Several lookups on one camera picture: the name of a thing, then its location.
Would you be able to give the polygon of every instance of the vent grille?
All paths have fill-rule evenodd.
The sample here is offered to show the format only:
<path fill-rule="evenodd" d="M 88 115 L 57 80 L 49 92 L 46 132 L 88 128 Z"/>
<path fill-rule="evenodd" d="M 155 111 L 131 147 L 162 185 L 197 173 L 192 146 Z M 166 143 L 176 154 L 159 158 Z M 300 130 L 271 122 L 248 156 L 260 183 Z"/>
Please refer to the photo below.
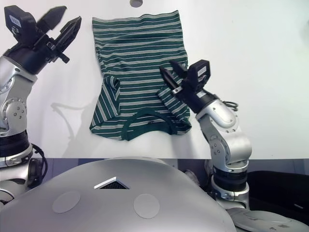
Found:
<path fill-rule="evenodd" d="M 128 186 L 122 183 L 118 177 L 105 180 L 102 183 L 97 184 L 93 187 L 94 189 L 130 189 Z"/>
<path fill-rule="evenodd" d="M 118 181 L 114 181 L 103 187 L 100 187 L 99 189 L 127 189 L 127 188 L 122 184 L 120 184 Z"/>

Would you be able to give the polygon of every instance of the white label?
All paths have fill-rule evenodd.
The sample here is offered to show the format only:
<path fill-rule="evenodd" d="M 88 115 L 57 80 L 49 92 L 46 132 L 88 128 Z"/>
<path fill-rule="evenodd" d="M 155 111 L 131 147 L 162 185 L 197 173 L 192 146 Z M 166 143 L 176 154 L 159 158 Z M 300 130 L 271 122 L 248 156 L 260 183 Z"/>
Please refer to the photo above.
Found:
<path fill-rule="evenodd" d="M 201 76 L 204 72 L 206 72 L 206 66 L 201 68 L 200 71 L 197 72 L 197 75 Z"/>
<path fill-rule="evenodd" d="M 14 23 L 15 25 L 18 25 L 21 28 L 21 24 L 20 24 L 20 22 L 17 18 L 10 15 L 10 19 L 11 19 L 12 23 Z"/>
<path fill-rule="evenodd" d="M 203 97 L 204 95 L 206 95 L 206 93 L 203 92 L 203 91 L 200 91 L 200 92 L 197 93 L 197 96 L 198 96 L 199 98 Z"/>

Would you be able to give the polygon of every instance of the table surface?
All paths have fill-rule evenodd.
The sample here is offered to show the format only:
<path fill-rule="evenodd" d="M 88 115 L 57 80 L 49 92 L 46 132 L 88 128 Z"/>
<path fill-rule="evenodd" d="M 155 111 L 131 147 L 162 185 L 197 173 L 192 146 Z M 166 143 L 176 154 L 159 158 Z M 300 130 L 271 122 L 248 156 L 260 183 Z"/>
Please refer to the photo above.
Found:
<path fill-rule="evenodd" d="M 186 135 L 153 131 L 127 141 L 93 135 L 90 121 L 100 93 L 101 74 L 94 51 L 92 17 L 113 19 L 179 10 L 189 64 L 211 62 L 206 89 L 238 102 L 242 130 L 253 145 L 252 159 L 309 158 L 309 1 L 307 0 L 1 0 L 38 20 L 50 8 L 66 5 L 61 23 L 83 18 L 75 41 L 61 60 L 38 75 L 28 98 L 28 134 L 49 158 L 209 159 L 210 150 L 195 115 Z M 15 44 L 0 11 L 0 51 Z"/>

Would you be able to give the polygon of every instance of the fabric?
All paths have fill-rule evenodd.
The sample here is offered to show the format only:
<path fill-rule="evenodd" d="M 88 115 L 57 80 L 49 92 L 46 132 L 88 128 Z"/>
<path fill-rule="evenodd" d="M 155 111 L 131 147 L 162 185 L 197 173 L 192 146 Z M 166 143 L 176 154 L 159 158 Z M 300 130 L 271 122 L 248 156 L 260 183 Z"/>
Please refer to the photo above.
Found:
<path fill-rule="evenodd" d="M 103 83 L 91 131 L 117 140 L 155 130 L 189 131 L 189 109 L 171 96 L 159 71 L 159 66 L 172 71 L 170 60 L 187 67 L 178 11 L 138 18 L 93 18 L 92 26 Z"/>

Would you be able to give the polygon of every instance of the white stripe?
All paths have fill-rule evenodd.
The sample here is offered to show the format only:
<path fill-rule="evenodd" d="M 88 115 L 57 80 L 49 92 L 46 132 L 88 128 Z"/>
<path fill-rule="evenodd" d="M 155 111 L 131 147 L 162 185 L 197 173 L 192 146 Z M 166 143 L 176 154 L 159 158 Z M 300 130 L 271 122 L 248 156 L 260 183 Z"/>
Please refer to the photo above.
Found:
<path fill-rule="evenodd" d="M 152 70 L 141 70 L 141 71 L 124 71 L 124 72 L 119 72 L 119 71 L 110 71 L 110 74 L 113 75 L 121 75 L 121 74 L 139 74 L 139 73 L 157 73 L 159 72 L 159 69 L 152 69 Z"/>
<path fill-rule="evenodd" d="M 173 59 L 177 59 L 177 58 L 186 58 L 187 54 L 182 55 L 182 56 L 173 56 Z M 160 61 L 164 61 L 164 60 L 170 60 L 170 57 L 164 57 L 161 59 L 148 59 L 148 60 L 141 60 L 141 61 L 132 61 L 132 62 L 125 62 L 125 61 L 120 61 L 120 62 L 116 62 L 116 63 L 111 63 L 111 64 L 107 64 L 106 67 L 114 67 L 115 65 L 119 65 L 119 64 L 145 64 L 145 63 L 155 63 L 155 62 L 160 62 Z M 131 67 L 131 66 L 126 66 L 129 68 L 141 68 L 143 66 L 138 66 L 138 67 Z"/>
<path fill-rule="evenodd" d="M 151 80 L 142 80 L 142 81 L 122 81 L 121 84 L 122 85 L 132 85 L 132 84 L 143 84 L 143 83 L 162 82 L 162 81 L 163 79 L 151 79 Z"/>
<path fill-rule="evenodd" d="M 178 54 L 180 54 L 180 53 L 183 53 L 183 52 L 185 52 L 186 53 L 186 50 L 182 47 L 182 48 L 180 48 L 180 51 L 181 52 L 178 52 Z M 129 58 L 125 58 L 125 57 L 121 57 L 121 59 L 138 59 L 138 58 L 143 58 L 144 60 L 143 60 L 143 62 L 145 62 L 146 60 L 145 60 L 145 57 L 161 57 L 161 56 L 168 56 L 168 55 L 170 55 L 170 56 L 175 56 L 175 54 L 174 53 L 172 53 L 172 54 L 161 54 L 161 55 L 155 55 L 155 56 L 153 56 L 153 55 L 151 55 L 151 56 L 142 56 L 142 57 L 129 57 Z M 119 59 L 119 57 L 116 57 L 116 58 L 109 58 L 108 59 L 108 61 L 111 61 L 111 60 L 113 60 L 113 59 Z"/>
<path fill-rule="evenodd" d="M 136 101 L 136 102 L 121 102 L 121 103 L 120 103 L 120 106 L 143 105 L 143 104 L 153 104 L 153 103 L 161 103 L 161 100 Z"/>
<path fill-rule="evenodd" d="M 156 20 L 155 23 L 158 23 L 158 22 L 165 22 L 165 21 L 171 21 L 171 20 L 175 20 L 174 18 L 171 18 L 171 19 L 164 19 L 164 20 Z M 106 19 L 100 19 L 100 18 L 95 18 L 93 17 L 92 18 L 92 25 L 98 25 L 98 26 L 110 26 L 110 25 L 104 25 L 104 24 L 96 24 L 94 22 L 106 22 Z M 116 24 L 115 26 L 127 26 L 127 25 L 137 25 L 137 24 L 142 24 L 142 23 L 153 23 L 154 21 L 143 21 L 143 22 L 140 22 L 140 23 L 125 23 L 125 24 Z"/>
<path fill-rule="evenodd" d="M 115 18 L 115 19 L 100 19 L 100 18 L 96 18 L 96 17 L 92 17 L 92 20 L 98 21 L 98 22 L 102 22 L 102 23 L 108 23 L 108 22 L 127 22 L 127 21 L 137 21 L 137 20 L 141 20 L 143 18 L 162 18 L 162 17 L 169 17 L 169 16 L 174 16 L 177 15 L 178 11 L 174 11 L 172 13 L 168 13 L 168 14 L 157 14 L 157 15 L 153 15 L 153 14 L 144 14 L 141 17 L 138 18 Z"/>
<path fill-rule="evenodd" d="M 182 29 L 181 24 L 179 26 L 173 26 L 173 28 L 163 29 L 163 30 L 165 30 L 165 32 L 174 33 L 174 32 L 177 32 L 177 31 L 171 31 L 171 30 L 178 30 L 178 29 L 180 29 L 180 30 Z M 105 33 L 102 30 L 105 30 L 105 29 L 92 29 L 95 39 L 99 39 L 101 41 L 106 41 L 106 40 L 110 40 L 111 38 L 115 38 L 114 35 L 117 35 L 116 38 L 119 38 L 119 37 L 123 37 L 123 36 L 127 36 L 127 35 L 133 35 L 133 34 L 134 35 L 153 34 L 153 32 L 157 32 L 159 29 L 154 29 L 154 30 L 150 30 L 150 31 L 137 31 L 137 32 L 129 32 L 129 31 L 124 32 L 124 31 L 119 30 L 118 32 L 111 32 L 111 33 Z"/>
<path fill-rule="evenodd" d="M 177 22 L 171 22 L 171 23 L 165 23 L 165 24 L 154 24 L 154 25 L 147 25 L 147 26 L 139 26 L 139 27 L 129 27 L 129 28 L 112 28 L 112 27 L 108 27 L 107 29 L 95 29 L 93 28 L 93 31 L 117 31 L 117 32 L 121 32 L 124 30 L 129 30 L 130 32 L 126 32 L 126 33 L 133 33 L 132 31 L 134 30 L 141 30 L 141 29 L 152 29 L 152 28 L 161 28 L 161 27 L 166 27 L 166 26 L 170 26 L 170 25 L 177 25 L 181 23 L 180 21 Z"/>
<path fill-rule="evenodd" d="M 109 55 L 103 55 L 103 54 L 99 54 L 100 57 L 102 58 L 109 58 L 111 56 L 117 55 L 117 56 L 129 56 L 129 55 L 140 55 L 140 54 L 145 54 L 145 53 L 163 53 L 163 52 L 178 52 L 178 51 L 182 51 L 184 50 L 184 47 L 181 48 L 172 48 L 172 49 L 162 49 L 162 50 L 146 50 L 146 51 L 136 51 L 136 52 L 113 52 L 110 53 Z"/>
<path fill-rule="evenodd" d="M 165 121 L 163 119 L 148 120 L 148 121 L 144 121 L 144 122 L 131 123 L 129 127 L 142 126 L 142 125 L 149 124 L 150 122 L 156 123 L 156 122 L 165 122 Z"/>
<path fill-rule="evenodd" d="M 127 46 L 136 46 L 136 45 L 146 45 L 146 44 L 153 44 L 153 43 L 161 43 L 161 42 L 182 42 L 182 35 L 174 35 L 175 37 L 180 36 L 180 39 L 175 39 L 175 38 L 168 38 L 168 39 L 163 39 L 163 40 L 155 40 L 155 41 L 150 41 L 150 42 L 139 42 L 139 43 L 120 43 L 120 44 L 114 44 L 114 43 L 102 43 L 100 41 L 96 41 L 96 43 L 101 43 L 105 47 L 127 47 Z"/>
<path fill-rule="evenodd" d="M 116 129 L 116 128 L 122 128 L 124 125 L 114 125 L 114 126 L 95 126 L 94 129 Z"/>
<path fill-rule="evenodd" d="M 148 31 L 147 34 L 158 34 L 158 33 L 176 33 L 176 32 L 182 32 L 182 29 L 180 27 L 180 29 L 174 29 L 174 30 L 157 30 L 157 31 Z M 130 33 L 130 35 L 140 35 L 141 33 Z M 97 35 L 95 35 L 95 39 L 96 40 L 101 40 L 101 41 L 109 41 L 109 40 L 113 40 L 113 39 L 117 39 L 119 37 L 118 36 L 113 36 L 113 37 L 104 37 L 104 38 L 98 38 L 96 37 Z"/>
<path fill-rule="evenodd" d="M 150 85 L 147 85 L 147 86 L 137 86 L 137 87 L 122 87 L 121 89 L 127 89 L 127 88 L 145 88 L 145 87 L 160 87 L 162 85 L 156 85 L 156 86 L 150 86 Z"/>
<path fill-rule="evenodd" d="M 133 91 L 133 92 L 121 92 L 121 95 L 134 95 L 134 94 L 143 94 L 143 93 L 156 93 L 158 90 L 142 90 L 142 91 Z"/>
<path fill-rule="evenodd" d="M 139 107 L 139 108 L 131 108 L 131 109 L 121 109 L 121 111 L 124 110 L 140 110 L 140 109 L 145 109 L 145 108 L 163 108 L 163 105 L 158 105 L 158 106 L 143 106 L 143 107 Z"/>
<path fill-rule="evenodd" d="M 117 110 L 116 110 L 116 108 L 115 108 L 115 106 L 114 106 L 114 104 L 113 104 L 113 102 L 111 100 L 111 97 L 110 97 L 110 95 L 109 95 L 105 85 L 102 85 L 102 89 L 103 89 L 103 92 L 106 94 L 107 100 L 108 100 L 110 106 L 112 107 L 112 111 L 113 111 L 114 115 L 118 115 Z"/>
<path fill-rule="evenodd" d="M 156 96 L 136 97 L 136 98 L 121 98 L 121 100 L 144 99 L 144 98 L 155 98 L 155 97 L 156 97 Z"/>
<path fill-rule="evenodd" d="M 119 48 L 119 49 L 113 49 L 113 50 L 104 50 L 101 49 L 100 52 L 114 52 L 114 51 L 119 51 L 119 50 L 130 50 L 130 49 L 140 49 L 140 48 L 144 48 L 144 47 L 155 47 L 158 48 L 158 46 L 160 47 L 171 47 L 171 46 L 179 46 L 179 44 L 161 44 L 161 45 L 147 45 L 147 46 L 140 46 L 140 47 L 130 47 L 130 48 Z"/>

